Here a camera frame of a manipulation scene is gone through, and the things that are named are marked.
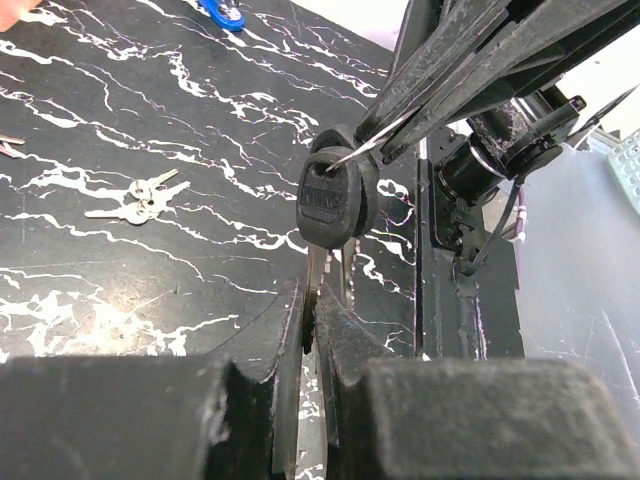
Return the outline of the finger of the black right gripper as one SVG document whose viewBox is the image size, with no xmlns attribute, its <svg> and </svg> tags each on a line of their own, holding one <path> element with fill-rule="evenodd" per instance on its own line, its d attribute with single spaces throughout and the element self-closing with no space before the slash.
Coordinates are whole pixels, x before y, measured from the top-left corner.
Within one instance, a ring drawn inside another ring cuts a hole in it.
<svg viewBox="0 0 640 480">
<path fill-rule="evenodd" d="M 529 95 L 639 23 L 636 1 L 507 2 L 509 19 L 502 30 L 483 42 L 469 67 L 454 74 L 455 88 L 443 105 L 456 110 L 440 126 Z M 384 162 L 395 161 L 416 143 L 386 140 Z"/>
<path fill-rule="evenodd" d="M 412 145 L 448 120 L 454 74 L 509 19 L 507 1 L 410 1 L 387 81 L 356 129 L 360 142 Z"/>
</svg>

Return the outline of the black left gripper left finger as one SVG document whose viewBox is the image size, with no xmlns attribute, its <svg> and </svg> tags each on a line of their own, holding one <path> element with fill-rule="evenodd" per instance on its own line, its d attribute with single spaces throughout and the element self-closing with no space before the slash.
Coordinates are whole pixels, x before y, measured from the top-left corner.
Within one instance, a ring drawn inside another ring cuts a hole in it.
<svg viewBox="0 0 640 480">
<path fill-rule="evenodd" d="M 303 289 L 189 356 L 17 357 L 1 368 L 5 479 L 291 479 Z"/>
</svg>

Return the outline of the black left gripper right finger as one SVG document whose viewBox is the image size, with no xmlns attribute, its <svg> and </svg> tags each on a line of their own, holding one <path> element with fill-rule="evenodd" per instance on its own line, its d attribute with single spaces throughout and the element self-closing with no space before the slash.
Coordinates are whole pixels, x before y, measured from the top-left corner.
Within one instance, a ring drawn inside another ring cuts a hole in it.
<svg viewBox="0 0 640 480">
<path fill-rule="evenodd" d="M 315 308 L 330 479 L 635 479 L 605 386 L 566 362 L 402 358 L 324 287 Z"/>
</svg>

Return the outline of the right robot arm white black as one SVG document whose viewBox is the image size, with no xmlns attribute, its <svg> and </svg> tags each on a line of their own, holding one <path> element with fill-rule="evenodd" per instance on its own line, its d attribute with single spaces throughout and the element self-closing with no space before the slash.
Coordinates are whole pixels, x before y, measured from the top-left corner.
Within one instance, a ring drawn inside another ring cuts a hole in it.
<svg viewBox="0 0 640 480">
<path fill-rule="evenodd" d="M 414 351 L 482 359 L 490 291 L 480 285 L 501 229 L 482 206 L 562 150 L 585 101 L 558 88 L 569 70 L 639 23 L 635 1 L 411 1 L 387 81 L 356 141 L 392 163 L 464 120 L 470 135 L 416 167 Z"/>
</svg>

